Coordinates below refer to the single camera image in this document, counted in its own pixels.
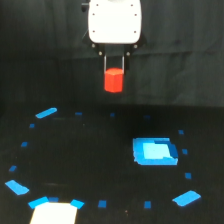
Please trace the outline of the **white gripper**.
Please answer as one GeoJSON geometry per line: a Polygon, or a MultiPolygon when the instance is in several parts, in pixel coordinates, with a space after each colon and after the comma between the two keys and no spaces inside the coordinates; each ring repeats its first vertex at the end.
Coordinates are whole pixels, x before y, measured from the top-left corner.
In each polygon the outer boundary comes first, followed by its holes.
{"type": "MultiPolygon", "coordinates": [[[[85,0],[81,10],[87,13],[87,31],[82,37],[86,45],[98,49],[103,45],[123,45],[131,54],[146,44],[140,0],[85,0]]],[[[128,56],[124,54],[123,74],[128,68],[128,56]]],[[[106,69],[107,56],[104,54],[104,73],[106,69]]]]}

